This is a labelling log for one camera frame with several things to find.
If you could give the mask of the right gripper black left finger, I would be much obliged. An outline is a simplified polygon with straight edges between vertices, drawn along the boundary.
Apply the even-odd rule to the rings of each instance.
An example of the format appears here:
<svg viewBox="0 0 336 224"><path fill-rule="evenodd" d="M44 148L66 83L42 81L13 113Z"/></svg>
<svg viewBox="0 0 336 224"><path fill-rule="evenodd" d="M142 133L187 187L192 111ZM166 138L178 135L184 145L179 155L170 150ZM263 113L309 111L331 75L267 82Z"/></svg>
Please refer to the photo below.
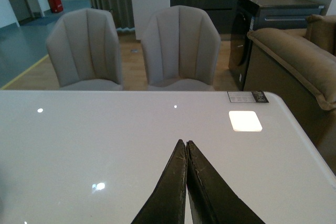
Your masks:
<svg viewBox="0 0 336 224"><path fill-rule="evenodd" d="M152 194L132 223L184 223L187 150L178 140Z"/></svg>

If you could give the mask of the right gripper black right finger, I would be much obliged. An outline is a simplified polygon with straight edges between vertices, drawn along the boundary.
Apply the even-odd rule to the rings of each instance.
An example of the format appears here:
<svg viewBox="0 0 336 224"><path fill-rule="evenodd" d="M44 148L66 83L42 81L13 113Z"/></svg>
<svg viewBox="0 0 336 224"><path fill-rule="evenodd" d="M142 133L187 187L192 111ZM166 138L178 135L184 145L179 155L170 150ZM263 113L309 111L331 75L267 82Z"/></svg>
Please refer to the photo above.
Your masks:
<svg viewBox="0 0 336 224"><path fill-rule="evenodd" d="M187 189L193 223L263 223L228 186L192 141L187 142Z"/></svg>

